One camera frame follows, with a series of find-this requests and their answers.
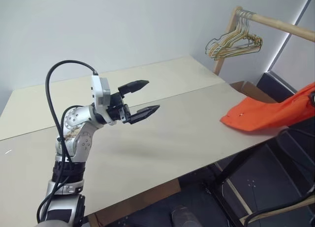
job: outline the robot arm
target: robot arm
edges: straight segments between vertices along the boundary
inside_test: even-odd
[[[85,162],[92,146],[93,134],[105,124],[113,126],[117,120],[134,124],[153,114],[159,105],[143,108],[131,115],[128,105],[123,101],[125,94],[136,92],[148,83],[145,80],[131,82],[119,87],[119,92],[111,95],[107,79],[98,75],[92,76],[93,103],[69,109],[62,122],[64,142],[71,158],[65,159],[64,169],[61,171],[63,148],[58,137],[55,145],[55,166],[46,198],[53,192],[59,176],[61,178],[57,185],[60,187],[51,195],[50,201],[41,207],[39,222],[43,223],[40,225],[45,222],[48,224],[49,220],[60,220],[69,226],[81,226],[85,197],[80,192],[84,185]]]

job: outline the wooden clothes rack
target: wooden clothes rack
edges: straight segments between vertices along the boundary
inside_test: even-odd
[[[234,10],[232,12],[232,16],[230,18],[230,21],[227,25],[226,32],[231,32],[235,29],[237,22],[238,22],[238,18],[239,18],[237,12],[239,10],[242,10],[242,9],[243,8],[240,6],[234,8]],[[311,31],[311,30],[308,30],[305,28],[300,28],[298,26],[288,24],[288,23],[282,22],[282,21],[277,20],[277,19],[265,17],[265,16],[262,16],[259,14],[253,14],[251,17],[248,17],[248,19],[255,21],[257,23],[261,23],[261,24],[270,26],[270,27],[275,28],[275,29],[279,29],[279,30],[284,31],[284,32],[288,32],[290,34],[293,34],[293,35],[296,35],[299,37],[302,37],[306,40],[315,42],[315,32],[314,31]],[[216,75],[219,75],[223,63],[224,63],[224,58],[219,59],[218,61],[215,62],[213,72]]]

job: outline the orange cloth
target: orange cloth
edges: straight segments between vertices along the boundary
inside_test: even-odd
[[[309,98],[313,91],[315,82],[281,103],[263,103],[247,97],[230,109],[220,121],[244,131],[290,126],[315,116],[315,108]]]

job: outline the wooden table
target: wooden table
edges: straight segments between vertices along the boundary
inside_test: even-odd
[[[154,104],[160,108],[140,123],[117,123],[95,133],[84,175],[85,215],[238,153],[277,133],[278,130],[245,133],[222,124],[221,116],[245,96],[209,74],[217,83],[134,106],[131,111]],[[162,80],[156,83],[163,88]],[[3,226],[36,224],[36,209],[52,175],[56,136],[52,127],[0,141]]]

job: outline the white wall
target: white wall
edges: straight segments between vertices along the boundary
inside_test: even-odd
[[[298,26],[315,31],[315,0],[311,0]],[[315,81],[315,44],[292,36],[272,71],[297,91]]]
[[[64,59],[99,72],[192,55],[212,69],[206,43],[223,34],[240,5],[292,23],[305,0],[0,0],[0,111],[10,91],[43,84],[48,69]],[[255,82],[266,70],[284,33],[259,24],[260,53],[227,59],[227,82]],[[90,74],[67,65],[53,80]]]

